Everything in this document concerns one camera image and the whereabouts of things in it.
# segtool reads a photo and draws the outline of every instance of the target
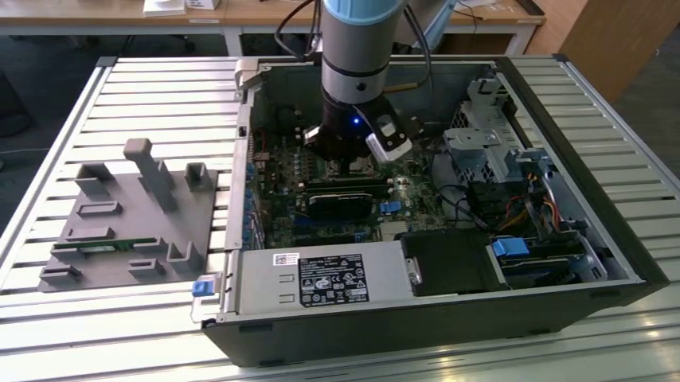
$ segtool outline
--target warning label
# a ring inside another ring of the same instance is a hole
[[[368,301],[360,254],[298,260],[299,303],[306,308]]]

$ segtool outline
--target yellow wire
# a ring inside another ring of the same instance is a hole
[[[513,224],[518,223],[523,218],[526,217],[526,210],[521,212],[519,215],[514,216],[510,221],[507,221],[499,228],[498,231],[502,231],[507,227],[510,227]]]
[[[410,84],[401,84],[394,86],[387,86],[384,89],[382,89],[383,93],[397,93],[403,92],[405,90],[411,90],[418,88],[418,83],[411,82]]]

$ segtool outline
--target barcode sticker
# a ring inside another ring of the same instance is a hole
[[[298,265],[299,253],[275,253],[274,265]]]

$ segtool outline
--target wooden desk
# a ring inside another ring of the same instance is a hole
[[[227,1],[215,10],[145,18],[143,0],[0,0],[0,34],[221,34]]]
[[[231,55],[242,56],[240,35],[246,33],[274,33],[282,19],[294,10],[299,2],[290,0],[228,0],[224,13],[227,48]],[[307,33],[314,7],[308,5],[290,20],[284,33]],[[511,40],[506,54],[522,54],[531,39],[537,25],[545,22],[543,16],[531,16],[515,0],[499,0],[493,6],[473,8],[482,20],[454,13],[445,33],[510,34]]]
[[[678,0],[534,0],[547,15],[526,52],[563,53],[609,103],[680,22]]]
[[[220,34],[228,54],[242,56],[244,33],[274,33],[282,19],[298,5],[286,0],[221,0],[216,10],[187,10],[187,14],[145,18],[143,0],[0,0],[0,34],[5,35],[116,35]],[[283,29],[307,33],[312,6]],[[515,0],[474,8],[477,21],[454,14],[446,33],[510,34],[507,54],[521,54],[535,26],[545,22],[531,16]]]

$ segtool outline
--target blue plastic tab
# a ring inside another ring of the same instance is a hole
[[[380,203],[380,213],[392,213],[402,209],[401,201],[390,201],[388,203]]]
[[[529,255],[529,248],[521,237],[503,237],[490,245],[495,257]]]
[[[213,281],[195,281],[193,287],[191,288],[191,294],[193,297],[207,297],[215,294],[215,282]]]

